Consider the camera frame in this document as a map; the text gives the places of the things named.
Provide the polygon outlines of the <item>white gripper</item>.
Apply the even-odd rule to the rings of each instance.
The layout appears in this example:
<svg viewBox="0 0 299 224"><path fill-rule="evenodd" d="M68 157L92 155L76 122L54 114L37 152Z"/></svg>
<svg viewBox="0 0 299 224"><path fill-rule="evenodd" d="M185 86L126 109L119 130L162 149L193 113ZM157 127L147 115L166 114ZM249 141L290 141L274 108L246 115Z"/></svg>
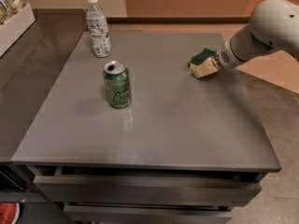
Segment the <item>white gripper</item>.
<svg viewBox="0 0 299 224"><path fill-rule="evenodd" d="M243 64L244 62L234 55L231 40L229 37L217 46L216 57L219 62L213 57L208 57L203 62L192 59L190 64L192 74L196 78L202 78L217 73L221 69L220 66L233 69Z"/></svg>

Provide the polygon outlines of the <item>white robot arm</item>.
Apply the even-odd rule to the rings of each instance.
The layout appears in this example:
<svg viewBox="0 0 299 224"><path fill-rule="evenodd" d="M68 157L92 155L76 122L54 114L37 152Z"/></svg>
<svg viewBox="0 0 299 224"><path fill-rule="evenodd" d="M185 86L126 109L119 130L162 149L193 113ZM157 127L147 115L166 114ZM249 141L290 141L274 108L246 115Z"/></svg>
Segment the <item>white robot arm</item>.
<svg viewBox="0 0 299 224"><path fill-rule="evenodd" d="M193 56L189 68L196 78L202 78L279 50L299 61L299 6L287 0L264 0L253 9L244 28L215 51L203 49Z"/></svg>

